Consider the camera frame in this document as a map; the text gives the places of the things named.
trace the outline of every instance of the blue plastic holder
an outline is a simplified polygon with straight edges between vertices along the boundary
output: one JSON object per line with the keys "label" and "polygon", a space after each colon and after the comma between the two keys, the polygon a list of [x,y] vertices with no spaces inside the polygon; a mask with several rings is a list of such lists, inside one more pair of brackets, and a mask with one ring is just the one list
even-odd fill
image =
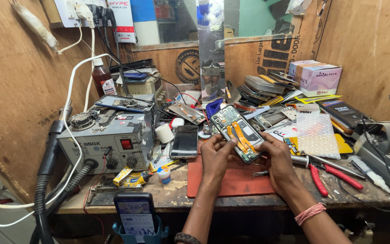
{"label": "blue plastic holder", "polygon": [[207,118],[210,119],[210,117],[215,114],[217,111],[221,109],[221,103],[224,101],[223,98],[220,98],[214,102],[208,103],[205,107],[205,110],[207,111]]}
{"label": "blue plastic holder", "polygon": [[[156,220],[159,223],[159,230],[157,231],[156,235],[144,235],[144,241],[145,244],[160,244],[162,243],[162,238],[168,237],[169,233],[169,227],[166,226],[165,230],[162,231],[163,226],[162,226],[162,220],[159,218],[159,216],[156,215]],[[119,234],[121,238],[124,241],[124,244],[137,244],[137,240],[134,235],[130,234],[122,234],[124,232],[123,227],[117,223],[114,223],[112,225],[112,229],[114,230],[115,233]]]}

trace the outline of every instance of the hand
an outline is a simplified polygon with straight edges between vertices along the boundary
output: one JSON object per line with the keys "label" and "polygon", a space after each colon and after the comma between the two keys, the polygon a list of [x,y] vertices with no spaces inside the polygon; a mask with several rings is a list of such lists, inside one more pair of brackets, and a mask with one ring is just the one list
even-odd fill
{"label": "hand", "polygon": [[211,184],[219,189],[227,171],[228,158],[235,158],[231,154],[237,144],[237,138],[224,141],[224,137],[216,134],[201,146],[202,183]]}
{"label": "hand", "polygon": [[291,162],[290,148],[270,134],[261,132],[261,135],[266,141],[254,148],[259,152],[267,153],[264,153],[259,160],[257,159],[258,163],[266,165],[273,188],[284,197],[288,186],[300,183]]}

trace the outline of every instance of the power switch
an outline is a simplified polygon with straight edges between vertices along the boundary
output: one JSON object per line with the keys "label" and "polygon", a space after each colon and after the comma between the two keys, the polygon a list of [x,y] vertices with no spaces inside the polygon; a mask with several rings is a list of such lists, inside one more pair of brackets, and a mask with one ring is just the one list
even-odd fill
{"label": "power switch", "polygon": [[130,139],[120,140],[121,146],[123,147],[123,150],[131,150],[133,149],[132,141]]}

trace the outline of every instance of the red-handled pliers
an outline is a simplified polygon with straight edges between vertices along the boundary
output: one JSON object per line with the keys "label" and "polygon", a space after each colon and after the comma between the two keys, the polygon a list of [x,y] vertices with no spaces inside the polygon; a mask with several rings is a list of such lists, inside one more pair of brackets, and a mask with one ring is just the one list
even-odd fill
{"label": "red-handled pliers", "polygon": [[322,194],[323,197],[327,197],[329,195],[328,191],[326,190],[326,188],[323,186],[323,183],[322,181],[320,180],[320,176],[318,175],[318,167],[324,169],[326,172],[328,173],[331,173],[337,177],[339,177],[340,179],[344,180],[345,182],[349,183],[351,186],[353,186],[354,188],[356,188],[357,190],[362,190],[364,189],[364,187],[357,181],[353,180],[352,178],[350,178],[350,176],[344,174],[343,172],[340,172],[332,167],[330,167],[329,165],[320,165],[320,164],[317,164],[317,160],[316,159],[313,159],[313,158],[309,158],[309,169],[311,169],[311,176],[312,176],[312,179],[314,180],[314,183],[315,185],[317,186],[317,189],[320,191],[320,193]]}

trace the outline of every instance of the brown bottle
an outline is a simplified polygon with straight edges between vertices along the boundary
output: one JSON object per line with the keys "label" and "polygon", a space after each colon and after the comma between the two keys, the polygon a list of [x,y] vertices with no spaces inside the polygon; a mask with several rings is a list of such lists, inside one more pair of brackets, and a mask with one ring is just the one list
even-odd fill
{"label": "brown bottle", "polygon": [[99,97],[103,95],[116,95],[114,81],[112,80],[111,72],[103,66],[102,59],[93,59],[93,77]]}

